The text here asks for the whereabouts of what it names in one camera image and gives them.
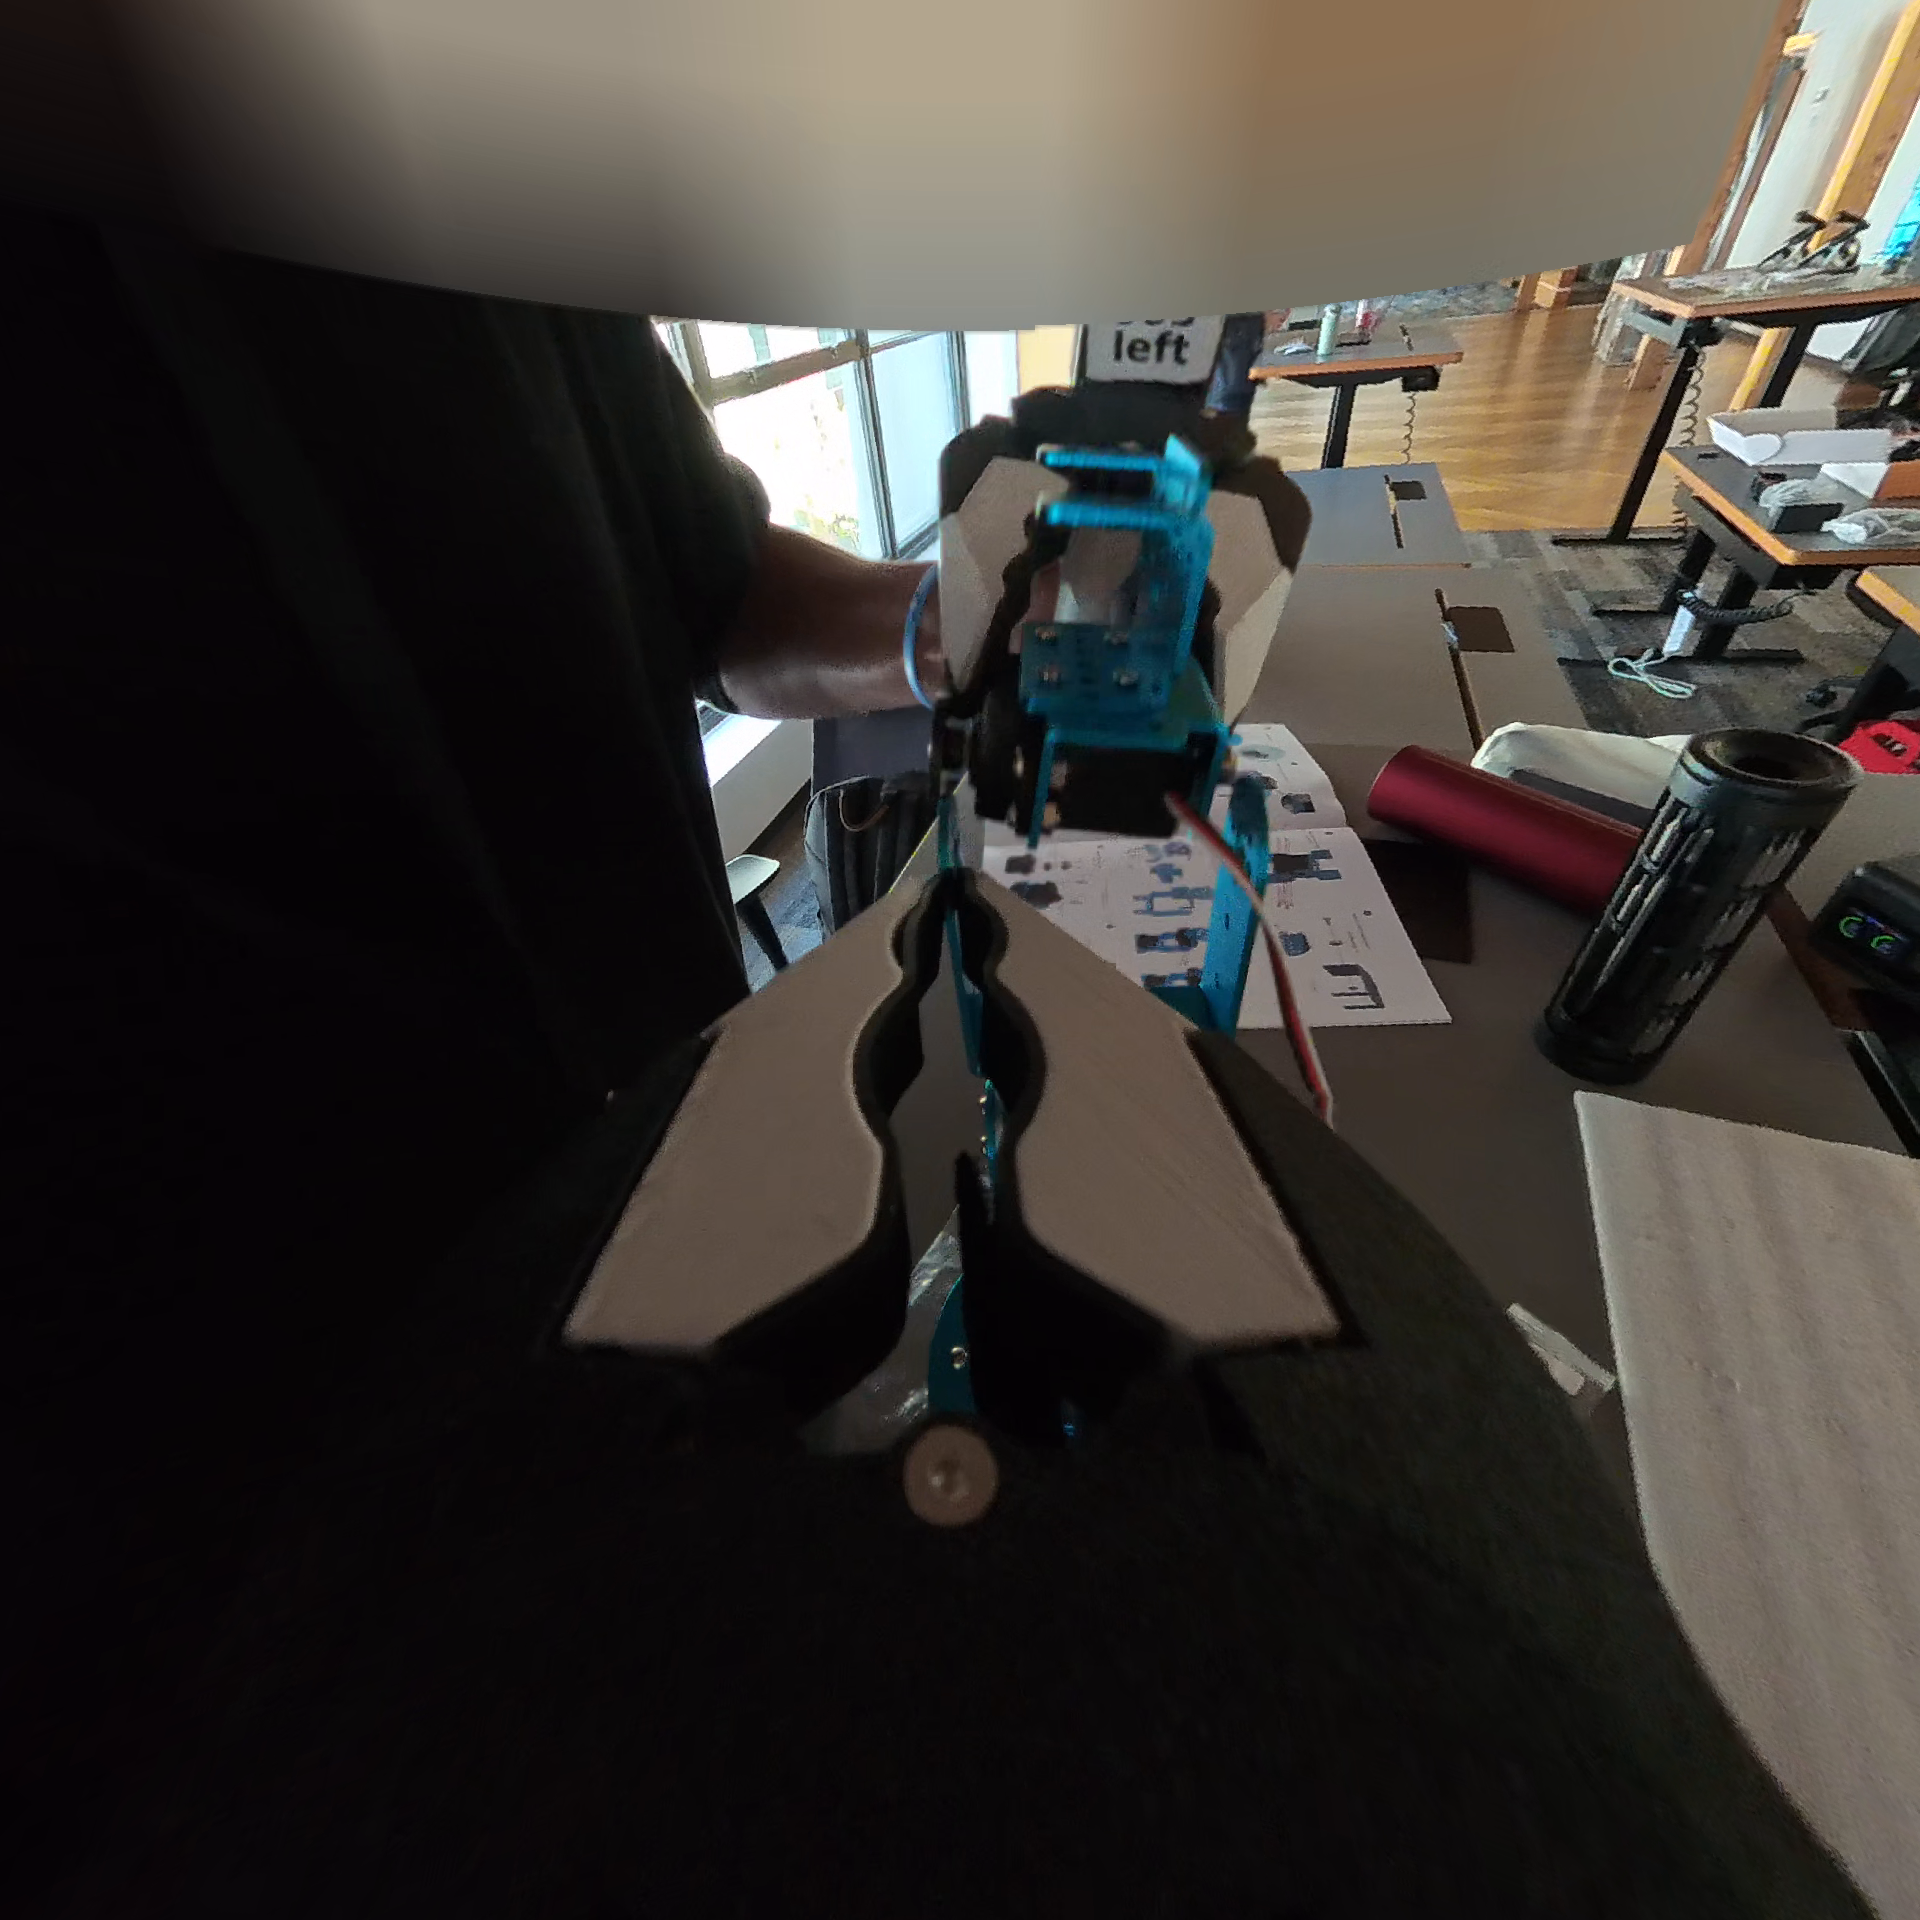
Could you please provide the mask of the printed assembly manual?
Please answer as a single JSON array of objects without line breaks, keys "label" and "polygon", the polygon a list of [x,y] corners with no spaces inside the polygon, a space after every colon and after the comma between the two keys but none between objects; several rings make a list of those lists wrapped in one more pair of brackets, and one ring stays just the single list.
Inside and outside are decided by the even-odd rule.
[{"label": "printed assembly manual", "polygon": [[[1269,820],[1262,911],[1315,1030],[1448,1023],[1450,1011],[1389,899],[1332,780],[1281,724],[1243,724],[1237,766]],[[1037,847],[982,825],[987,875],[1147,990],[1200,988],[1219,858],[1185,827],[1147,835],[1063,827]]]}]

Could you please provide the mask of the black cylindrical bottle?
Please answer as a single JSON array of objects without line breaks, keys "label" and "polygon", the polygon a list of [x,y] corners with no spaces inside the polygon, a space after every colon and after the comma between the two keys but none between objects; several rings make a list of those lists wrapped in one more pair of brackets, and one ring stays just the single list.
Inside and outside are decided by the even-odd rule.
[{"label": "black cylindrical bottle", "polygon": [[1640,1083],[1861,780],[1817,735],[1695,734],[1536,1023],[1543,1056],[1586,1083]]}]

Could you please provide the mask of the adjoining grey desk with slots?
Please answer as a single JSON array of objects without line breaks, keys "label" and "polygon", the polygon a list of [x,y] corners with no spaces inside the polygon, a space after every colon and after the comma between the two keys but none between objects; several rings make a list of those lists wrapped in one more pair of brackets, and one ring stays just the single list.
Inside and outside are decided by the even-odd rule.
[{"label": "adjoining grey desk with slots", "polygon": [[1311,525],[1246,721],[1311,748],[1470,757],[1588,720],[1525,573],[1470,555],[1434,463],[1294,473]]}]

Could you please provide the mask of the blue wristband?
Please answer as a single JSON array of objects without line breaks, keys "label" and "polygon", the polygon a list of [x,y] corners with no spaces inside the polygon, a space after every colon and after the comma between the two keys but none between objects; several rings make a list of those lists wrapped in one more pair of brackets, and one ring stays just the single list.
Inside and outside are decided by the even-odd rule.
[{"label": "blue wristband", "polygon": [[940,587],[940,564],[927,564],[909,598],[901,636],[906,691],[925,709],[936,709],[951,685]]}]

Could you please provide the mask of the person's left forearm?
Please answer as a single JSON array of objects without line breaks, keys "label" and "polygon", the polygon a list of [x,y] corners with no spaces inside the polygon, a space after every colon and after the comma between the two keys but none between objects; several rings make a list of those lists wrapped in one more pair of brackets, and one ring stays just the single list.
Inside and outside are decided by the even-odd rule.
[{"label": "person's left forearm", "polygon": [[723,711],[802,721],[912,708],[906,625],[927,580],[927,566],[764,525],[699,695]]}]

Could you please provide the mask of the white foam sheet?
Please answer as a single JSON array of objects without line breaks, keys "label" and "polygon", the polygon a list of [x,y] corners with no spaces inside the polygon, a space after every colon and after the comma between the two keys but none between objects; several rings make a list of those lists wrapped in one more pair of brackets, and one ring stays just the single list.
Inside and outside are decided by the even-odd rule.
[{"label": "white foam sheet", "polygon": [[1575,1095],[1644,1545],[1742,1736],[1918,1914],[1918,1163]]}]

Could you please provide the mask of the large grid window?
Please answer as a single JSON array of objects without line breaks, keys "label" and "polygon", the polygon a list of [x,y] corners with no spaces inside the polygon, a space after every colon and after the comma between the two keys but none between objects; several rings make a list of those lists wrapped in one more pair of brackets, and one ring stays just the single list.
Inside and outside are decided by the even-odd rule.
[{"label": "large grid window", "polygon": [[1011,329],[660,318],[655,332],[772,519],[864,559],[935,551],[945,445],[1021,390]]}]

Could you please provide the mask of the blue servo bracket assembly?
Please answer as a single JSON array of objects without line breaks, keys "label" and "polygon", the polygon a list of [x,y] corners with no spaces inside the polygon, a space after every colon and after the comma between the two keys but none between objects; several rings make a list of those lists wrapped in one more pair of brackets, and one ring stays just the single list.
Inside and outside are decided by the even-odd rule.
[{"label": "blue servo bracket assembly", "polygon": [[1163,447],[1044,444],[1054,498],[1007,568],[977,681],[954,691],[935,759],[973,815],[1027,844],[1140,835],[1203,808],[1229,755],[1208,584],[1214,481],[1179,435]]}]

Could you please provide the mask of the dark red tube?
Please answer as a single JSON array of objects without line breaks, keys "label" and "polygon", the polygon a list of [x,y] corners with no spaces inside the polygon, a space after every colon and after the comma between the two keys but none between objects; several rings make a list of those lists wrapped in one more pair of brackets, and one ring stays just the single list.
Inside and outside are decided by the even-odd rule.
[{"label": "dark red tube", "polygon": [[1640,827],[1422,746],[1385,759],[1367,811],[1588,918],[1609,904],[1642,837]]}]

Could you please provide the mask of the cluttered background desk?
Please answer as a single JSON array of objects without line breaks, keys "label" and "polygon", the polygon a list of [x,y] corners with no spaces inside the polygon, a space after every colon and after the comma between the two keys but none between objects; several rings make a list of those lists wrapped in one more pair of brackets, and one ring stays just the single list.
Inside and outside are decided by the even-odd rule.
[{"label": "cluttered background desk", "polygon": [[1667,625],[1647,666],[1805,666],[1783,644],[1738,637],[1850,573],[1918,564],[1917,493],[1880,500],[1824,463],[1749,461],[1720,444],[1671,445],[1691,538],[1654,616]]}]

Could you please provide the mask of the white plastic bag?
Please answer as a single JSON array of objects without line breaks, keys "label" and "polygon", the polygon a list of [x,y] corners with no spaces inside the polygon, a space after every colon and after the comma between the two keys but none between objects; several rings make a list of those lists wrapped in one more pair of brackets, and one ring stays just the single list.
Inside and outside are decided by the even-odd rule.
[{"label": "white plastic bag", "polygon": [[1621,802],[1651,804],[1649,795],[1668,784],[1688,744],[1688,732],[1640,735],[1509,721],[1489,732],[1470,766],[1505,780],[1528,773]]}]

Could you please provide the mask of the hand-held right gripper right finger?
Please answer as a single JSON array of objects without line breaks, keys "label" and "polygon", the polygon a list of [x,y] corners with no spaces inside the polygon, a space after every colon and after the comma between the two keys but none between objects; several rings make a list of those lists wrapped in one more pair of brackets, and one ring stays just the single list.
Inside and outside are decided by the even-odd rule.
[{"label": "hand-held right gripper right finger", "polygon": [[1239,1353],[1340,1314],[1185,1016],[987,875],[960,882],[1007,1108],[973,1353]]}]

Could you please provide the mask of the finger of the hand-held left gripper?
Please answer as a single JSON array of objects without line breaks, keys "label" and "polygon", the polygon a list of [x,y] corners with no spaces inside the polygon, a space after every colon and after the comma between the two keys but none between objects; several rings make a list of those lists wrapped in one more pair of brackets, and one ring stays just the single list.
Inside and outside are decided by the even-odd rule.
[{"label": "finger of the hand-held left gripper", "polygon": [[957,472],[942,507],[942,660],[949,685],[979,681],[1007,568],[1027,551],[1029,521],[1054,500],[1054,473],[1032,458],[996,452],[973,477]]},{"label": "finger of the hand-held left gripper", "polygon": [[1211,498],[1213,691],[1223,716],[1253,704],[1285,617],[1294,562],[1256,498]]}]

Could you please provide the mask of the black charger with display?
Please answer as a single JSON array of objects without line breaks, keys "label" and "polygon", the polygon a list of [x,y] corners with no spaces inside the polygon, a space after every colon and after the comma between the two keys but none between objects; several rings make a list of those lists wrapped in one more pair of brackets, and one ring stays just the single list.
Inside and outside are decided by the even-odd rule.
[{"label": "black charger with display", "polygon": [[1863,990],[1918,1010],[1918,854],[1846,872],[1815,916],[1810,940]]}]

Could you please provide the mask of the black flat device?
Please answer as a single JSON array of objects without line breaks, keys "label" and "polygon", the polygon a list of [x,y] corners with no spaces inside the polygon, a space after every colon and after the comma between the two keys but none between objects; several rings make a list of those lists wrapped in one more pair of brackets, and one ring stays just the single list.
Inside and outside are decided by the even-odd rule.
[{"label": "black flat device", "polygon": [[1365,831],[1360,845],[1380,878],[1412,952],[1424,962],[1476,962],[1475,869],[1450,845]]}]

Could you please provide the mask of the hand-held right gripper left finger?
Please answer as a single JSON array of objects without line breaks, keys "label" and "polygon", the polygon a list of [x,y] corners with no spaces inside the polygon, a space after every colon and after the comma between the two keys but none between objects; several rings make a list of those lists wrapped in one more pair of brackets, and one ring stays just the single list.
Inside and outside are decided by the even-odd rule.
[{"label": "hand-held right gripper left finger", "polygon": [[892,892],[740,1001],[565,1322],[641,1357],[883,1357],[912,1268],[892,1114],[942,893]]}]

